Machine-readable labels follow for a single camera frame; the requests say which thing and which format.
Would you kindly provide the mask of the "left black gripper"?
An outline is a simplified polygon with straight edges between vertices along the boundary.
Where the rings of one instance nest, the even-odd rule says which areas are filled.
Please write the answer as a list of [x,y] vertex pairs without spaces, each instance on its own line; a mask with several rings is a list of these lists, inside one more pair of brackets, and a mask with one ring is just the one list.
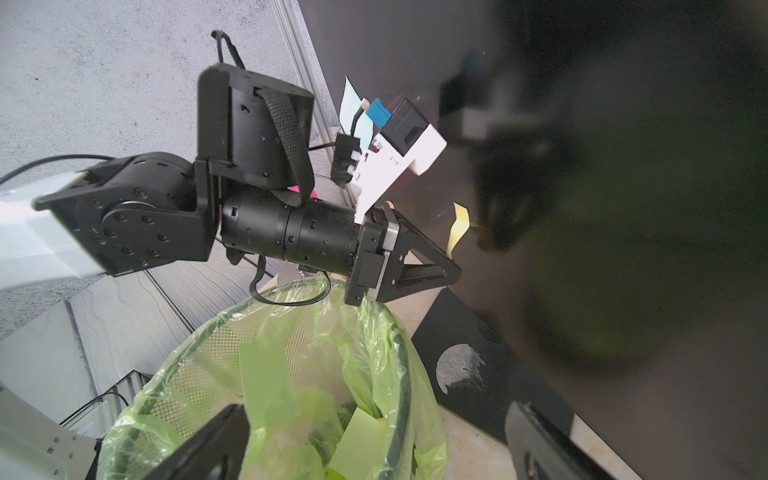
[[[386,271],[390,255],[396,264]],[[401,213],[390,206],[375,207],[364,216],[359,231],[345,303],[360,306],[366,296],[387,303],[453,285],[461,273],[447,253]]]

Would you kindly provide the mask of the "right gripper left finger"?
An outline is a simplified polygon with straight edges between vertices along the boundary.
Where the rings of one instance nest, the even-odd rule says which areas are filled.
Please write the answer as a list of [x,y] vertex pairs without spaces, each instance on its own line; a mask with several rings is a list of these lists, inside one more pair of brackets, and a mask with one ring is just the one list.
[[145,479],[238,479],[249,434],[245,407],[230,404]]

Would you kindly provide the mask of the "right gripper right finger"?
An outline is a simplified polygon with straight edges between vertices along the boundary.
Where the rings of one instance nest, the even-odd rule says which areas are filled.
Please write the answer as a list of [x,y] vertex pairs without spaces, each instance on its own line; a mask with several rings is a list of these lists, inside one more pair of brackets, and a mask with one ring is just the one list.
[[505,434],[518,479],[612,479],[528,403],[511,403]]

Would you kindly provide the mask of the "small yellow strip note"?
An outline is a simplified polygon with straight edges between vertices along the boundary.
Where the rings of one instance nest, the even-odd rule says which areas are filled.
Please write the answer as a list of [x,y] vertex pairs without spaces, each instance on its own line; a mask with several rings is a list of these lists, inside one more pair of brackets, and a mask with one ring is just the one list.
[[449,259],[453,259],[453,252],[456,246],[471,227],[469,211],[465,206],[455,202],[454,213],[455,220],[450,228],[446,247],[446,255]]

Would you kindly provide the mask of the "green square sticky note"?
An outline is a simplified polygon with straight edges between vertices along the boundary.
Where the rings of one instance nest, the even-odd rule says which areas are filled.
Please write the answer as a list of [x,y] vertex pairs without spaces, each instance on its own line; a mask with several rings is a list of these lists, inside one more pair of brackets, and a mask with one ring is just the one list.
[[284,347],[256,342],[239,345],[244,405],[250,427],[283,427],[300,414],[297,390]]

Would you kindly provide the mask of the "light blue sticky note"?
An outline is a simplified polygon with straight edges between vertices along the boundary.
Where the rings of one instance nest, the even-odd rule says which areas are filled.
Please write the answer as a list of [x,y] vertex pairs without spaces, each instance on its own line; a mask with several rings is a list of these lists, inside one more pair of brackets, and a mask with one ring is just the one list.
[[342,130],[347,135],[354,135],[360,140],[360,147],[366,150],[373,138],[373,122],[363,113],[356,124],[355,132],[351,132],[354,116],[361,106],[362,99],[357,94],[348,78],[345,79],[343,96],[339,109],[339,121]]

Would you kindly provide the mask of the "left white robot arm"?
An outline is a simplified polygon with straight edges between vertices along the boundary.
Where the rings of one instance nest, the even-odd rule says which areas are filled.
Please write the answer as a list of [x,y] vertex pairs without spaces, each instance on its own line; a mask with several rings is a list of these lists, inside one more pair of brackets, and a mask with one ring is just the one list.
[[272,258],[341,275],[352,306],[459,280],[450,255],[382,200],[447,145],[413,102],[359,102],[376,136],[342,132],[331,145],[332,181],[355,204],[323,201],[310,160],[314,95],[247,70],[225,32],[213,38],[218,60],[198,79],[196,159],[94,155],[88,168],[3,192],[3,289],[204,262],[215,243],[232,264],[256,256],[259,272]]

